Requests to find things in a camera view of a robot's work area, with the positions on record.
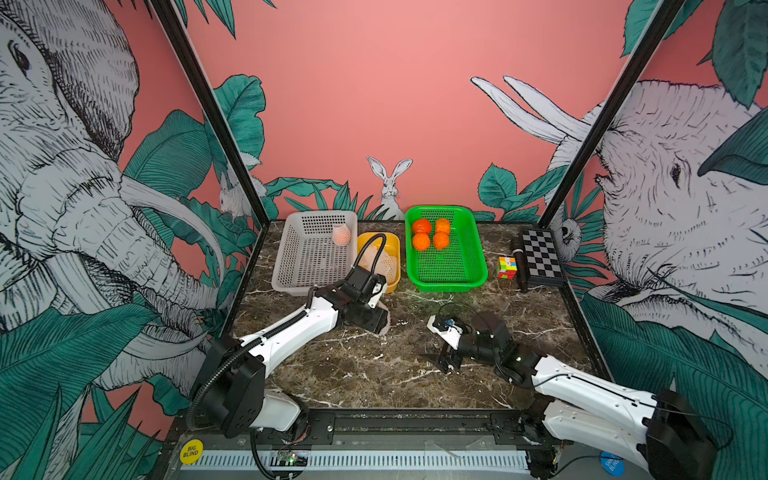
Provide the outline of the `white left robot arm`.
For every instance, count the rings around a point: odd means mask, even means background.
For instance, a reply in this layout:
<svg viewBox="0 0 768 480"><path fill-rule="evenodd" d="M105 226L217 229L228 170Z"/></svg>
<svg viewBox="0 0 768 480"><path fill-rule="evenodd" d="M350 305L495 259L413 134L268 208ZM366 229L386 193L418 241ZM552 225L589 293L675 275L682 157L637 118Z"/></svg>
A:
<svg viewBox="0 0 768 480"><path fill-rule="evenodd" d="M380 299L386 290L379 286L370 294L349 296L340 287L321 288L265 329L242 338L215 340L193 383L185 415L187 429L215 428L227 438L248 429L290 430L301 407L290 395L269 391L267 378L316 337L345 325L385 333L389 312Z"/></svg>

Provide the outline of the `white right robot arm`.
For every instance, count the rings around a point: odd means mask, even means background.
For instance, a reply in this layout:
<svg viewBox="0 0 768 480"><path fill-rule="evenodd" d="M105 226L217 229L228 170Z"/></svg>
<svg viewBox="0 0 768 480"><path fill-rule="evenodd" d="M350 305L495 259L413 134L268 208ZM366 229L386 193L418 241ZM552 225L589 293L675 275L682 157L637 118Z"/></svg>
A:
<svg viewBox="0 0 768 480"><path fill-rule="evenodd" d="M588 374L515 341L506 323L490 313L478 313L469 323L433 315L427 327L443 341L440 353L430 358L442 372L458 371L469 358L534 392L534 404L517 421L526 440L589 445L655 479L712 477L718 447L708 418L679 393L635 390Z"/></svg>

